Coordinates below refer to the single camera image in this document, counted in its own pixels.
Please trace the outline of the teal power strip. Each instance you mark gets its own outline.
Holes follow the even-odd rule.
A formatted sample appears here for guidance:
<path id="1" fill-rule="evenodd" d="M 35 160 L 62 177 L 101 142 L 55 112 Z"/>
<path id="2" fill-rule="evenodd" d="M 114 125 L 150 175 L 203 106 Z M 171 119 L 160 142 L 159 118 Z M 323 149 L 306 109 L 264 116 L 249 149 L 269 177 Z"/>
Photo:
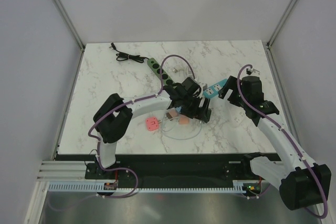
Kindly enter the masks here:
<path id="1" fill-rule="evenodd" d="M 203 91 L 203 96 L 208 99 L 212 99 L 218 96 L 219 90 L 225 85 L 227 79 L 223 79 L 212 86 L 209 86 Z"/>

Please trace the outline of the orange pink plug adapter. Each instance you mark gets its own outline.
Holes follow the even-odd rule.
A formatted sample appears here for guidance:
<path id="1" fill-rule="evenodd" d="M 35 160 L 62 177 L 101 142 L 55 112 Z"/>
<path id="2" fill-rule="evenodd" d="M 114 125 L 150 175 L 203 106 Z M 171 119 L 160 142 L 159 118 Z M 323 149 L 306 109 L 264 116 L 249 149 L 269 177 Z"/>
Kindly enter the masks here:
<path id="1" fill-rule="evenodd" d="M 181 115 L 178 122 L 179 125 L 188 125 L 190 123 L 190 119 L 186 116 Z"/>

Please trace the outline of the beige brown plug adapter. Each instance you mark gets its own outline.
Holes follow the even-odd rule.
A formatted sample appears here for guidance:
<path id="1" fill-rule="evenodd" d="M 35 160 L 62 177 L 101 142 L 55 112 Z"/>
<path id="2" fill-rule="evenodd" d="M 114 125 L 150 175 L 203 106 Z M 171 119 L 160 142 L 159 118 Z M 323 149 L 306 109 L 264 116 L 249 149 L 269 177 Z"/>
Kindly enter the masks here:
<path id="1" fill-rule="evenodd" d="M 178 116 L 179 116 L 179 113 L 175 109 L 170 109 L 166 112 L 166 117 L 169 120 L 177 118 Z"/>

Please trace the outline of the white power strip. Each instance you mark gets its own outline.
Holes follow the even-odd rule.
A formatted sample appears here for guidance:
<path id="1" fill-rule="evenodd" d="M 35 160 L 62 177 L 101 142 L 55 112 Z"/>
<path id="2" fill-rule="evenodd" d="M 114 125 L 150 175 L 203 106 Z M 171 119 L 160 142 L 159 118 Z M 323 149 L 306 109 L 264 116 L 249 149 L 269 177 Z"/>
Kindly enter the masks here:
<path id="1" fill-rule="evenodd" d="M 233 128 L 240 126 L 246 117 L 247 116 L 243 108 L 234 107 L 229 109 L 229 120 Z"/>

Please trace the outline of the green power strip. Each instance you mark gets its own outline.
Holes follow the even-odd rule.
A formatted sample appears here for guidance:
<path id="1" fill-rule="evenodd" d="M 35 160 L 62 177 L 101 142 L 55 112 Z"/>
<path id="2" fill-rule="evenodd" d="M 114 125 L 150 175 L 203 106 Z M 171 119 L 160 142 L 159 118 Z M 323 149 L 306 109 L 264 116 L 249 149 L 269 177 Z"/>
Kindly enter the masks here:
<path id="1" fill-rule="evenodd" d="M 171 86 L 174 83 L 171 77 L 162 69 L 161 65 L 154 58 L 149 58 L 147 60 L 147 65 L 159 80 L 163 82 L 164 86 Z"/>

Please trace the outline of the pink plug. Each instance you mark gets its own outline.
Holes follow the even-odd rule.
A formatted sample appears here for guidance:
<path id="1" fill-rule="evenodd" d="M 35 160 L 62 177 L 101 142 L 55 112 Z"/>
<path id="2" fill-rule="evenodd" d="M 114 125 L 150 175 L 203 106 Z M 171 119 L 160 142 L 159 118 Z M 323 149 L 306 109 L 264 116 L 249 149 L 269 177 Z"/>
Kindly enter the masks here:
<path id="1" fill-rule="evenodd" d="M 146 128 L 148 131 L 156 131 L 160 128 L 161 121 L 158 120 L 156 117 L 149 117 L 145 120 Z"/>

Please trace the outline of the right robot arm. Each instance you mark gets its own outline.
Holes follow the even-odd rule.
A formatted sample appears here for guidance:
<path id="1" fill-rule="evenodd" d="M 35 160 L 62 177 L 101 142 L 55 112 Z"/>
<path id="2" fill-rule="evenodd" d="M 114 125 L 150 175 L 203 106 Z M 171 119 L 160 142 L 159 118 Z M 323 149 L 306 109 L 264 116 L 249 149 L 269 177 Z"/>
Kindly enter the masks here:
<path id="1" fill-rule="evenodd" d="M 290 210 L 323 204 L 327 212 L 331 171 L 326 164 L 317 164 L 288 132 L 278 108 L 265 100 L 260 78 L 246 76 L 239 80 L 230 76 L 220 89 L 219 98 L 224 99 L 229 90 L 232 91 L 228 97 L 230 104 L 244 109 L 282 162 L 278 165 L 261 153 L 248 154 L 240 166 L 241 174 L 248 179 L 256 175 L 264 178 L 279 190 Z"/>

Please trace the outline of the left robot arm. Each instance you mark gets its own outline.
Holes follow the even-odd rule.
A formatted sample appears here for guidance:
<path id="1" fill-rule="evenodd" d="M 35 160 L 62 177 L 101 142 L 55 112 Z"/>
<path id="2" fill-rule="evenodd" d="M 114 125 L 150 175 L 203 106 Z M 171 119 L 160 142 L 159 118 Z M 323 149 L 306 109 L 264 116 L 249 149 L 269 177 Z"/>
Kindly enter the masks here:
<path id="1" fill-rule="evenodd" d="M 97 173 L 111 178 L 115 173 L 117 142 L 123 138 L 131 120 L 154 111 L 179 108 L 180 114 L 208 123 L 211 117 L 210 99 L 200 98 L 200 85 L 192 78 L 182 83 L 161 84 L 157 93 L 145 94 L 125 101 L 117 93 L 110 95 L 93 116 L 94 125 L 88 135 L 96 138 Z"/>

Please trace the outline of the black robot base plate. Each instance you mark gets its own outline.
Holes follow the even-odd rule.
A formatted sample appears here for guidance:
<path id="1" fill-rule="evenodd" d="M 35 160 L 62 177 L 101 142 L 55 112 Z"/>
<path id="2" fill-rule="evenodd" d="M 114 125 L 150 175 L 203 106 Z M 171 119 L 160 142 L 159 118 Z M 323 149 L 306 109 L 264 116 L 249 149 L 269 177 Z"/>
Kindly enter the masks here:
<path id="1" fill-rule="evenodd" d="M 244 167 L 243 154 L 118 154 L 116 163 L 102 170 L 89 163 L 86 179 L 126 181 L 132 188 L 140 183 L 174 185 L 228 185 L 233 180 L 259 182 L 259 176 Z"/>

